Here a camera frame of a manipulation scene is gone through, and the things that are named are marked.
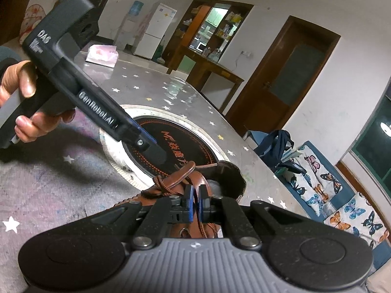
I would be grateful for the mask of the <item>person's left hand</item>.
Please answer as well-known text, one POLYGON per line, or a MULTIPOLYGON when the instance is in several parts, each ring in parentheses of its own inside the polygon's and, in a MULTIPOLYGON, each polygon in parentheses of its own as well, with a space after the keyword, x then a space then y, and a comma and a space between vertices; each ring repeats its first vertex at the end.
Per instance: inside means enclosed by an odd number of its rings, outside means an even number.
POLYGON ((36 75, 29 61, 14 58, 1 61, 1 148, 11 145, 13 138, 29 142, 44 136, 62 120, 73 121, 76 110, 69 97, 59 92, 43 75, 36 75), (22 80, 38 77, 34 94, 26 98, 20 90, 22 80))

